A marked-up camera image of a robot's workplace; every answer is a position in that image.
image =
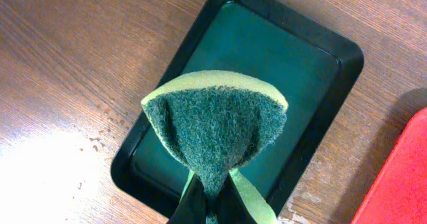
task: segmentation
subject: green scouring pad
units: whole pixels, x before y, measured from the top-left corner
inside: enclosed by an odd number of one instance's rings
[[[141,104],[163,146],[197,173],[211,200],[231,169],[274,142],[288,108],[274,86],[231,71],[181,75]]]

